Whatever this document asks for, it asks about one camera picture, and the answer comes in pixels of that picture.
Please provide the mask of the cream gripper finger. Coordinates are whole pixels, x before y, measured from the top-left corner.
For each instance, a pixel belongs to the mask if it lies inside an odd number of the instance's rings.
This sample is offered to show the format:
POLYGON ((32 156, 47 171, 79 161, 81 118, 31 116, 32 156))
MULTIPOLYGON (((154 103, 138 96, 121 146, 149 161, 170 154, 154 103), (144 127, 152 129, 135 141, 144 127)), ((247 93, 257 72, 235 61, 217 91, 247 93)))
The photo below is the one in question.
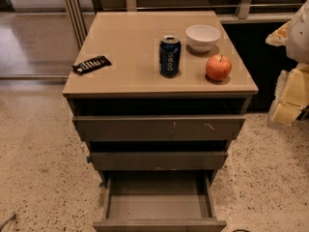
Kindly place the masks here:
POLYGON ((278 104, 272 115, 272 120, 280 124, 289 125, 298 117, 300 113, 301 111, 296 107, 278 104))

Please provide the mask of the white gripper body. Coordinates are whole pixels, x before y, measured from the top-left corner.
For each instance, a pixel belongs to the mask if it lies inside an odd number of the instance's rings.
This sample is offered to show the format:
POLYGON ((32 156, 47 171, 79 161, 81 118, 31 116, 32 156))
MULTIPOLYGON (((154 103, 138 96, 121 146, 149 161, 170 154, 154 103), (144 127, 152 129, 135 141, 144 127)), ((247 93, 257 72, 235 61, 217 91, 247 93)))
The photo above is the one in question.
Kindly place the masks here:
POLYGON ((293 69, 283 92, 283 103, 302 110, 309 104, 309 73, 293 69))

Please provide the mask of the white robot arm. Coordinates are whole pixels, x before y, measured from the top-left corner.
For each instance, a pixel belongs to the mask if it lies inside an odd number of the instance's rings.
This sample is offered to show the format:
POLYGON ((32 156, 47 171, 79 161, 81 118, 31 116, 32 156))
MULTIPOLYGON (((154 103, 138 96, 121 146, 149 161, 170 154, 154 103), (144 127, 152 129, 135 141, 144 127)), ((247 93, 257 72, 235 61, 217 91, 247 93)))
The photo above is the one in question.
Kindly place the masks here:
POLYGON ((275 99, 268 112, 267 125, 283 130, 309 105, 309 0, 290 21, 269 34, 266 43, 284 45, 287 56, 297 61, 294 69, 282 71, 278 76, 275 99))

